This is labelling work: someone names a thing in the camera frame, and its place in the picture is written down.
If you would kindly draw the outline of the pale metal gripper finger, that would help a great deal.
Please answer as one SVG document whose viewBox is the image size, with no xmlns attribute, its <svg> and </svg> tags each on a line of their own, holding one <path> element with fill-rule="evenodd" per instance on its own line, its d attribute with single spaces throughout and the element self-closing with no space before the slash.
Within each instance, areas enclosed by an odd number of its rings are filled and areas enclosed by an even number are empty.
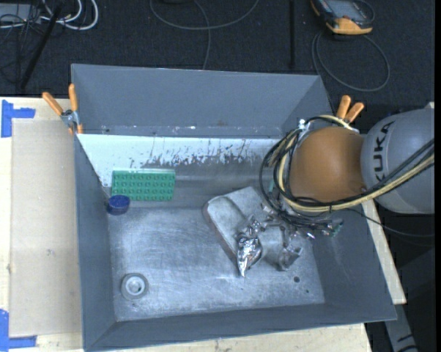
<svg viewBox="0 0 441 352">
<path fill-rule="evenodd" d="M 282 230 L 265 230 L 260 233 L 262 258 L 279 271 L 286 271 Z"/>
<path fill-rule="evenodd" d="M 289 237 L 288 252 L 291 259 L 297 259 L 303 250 L 303 239 L 301 235 L 292 234 Z"/>
</svg>

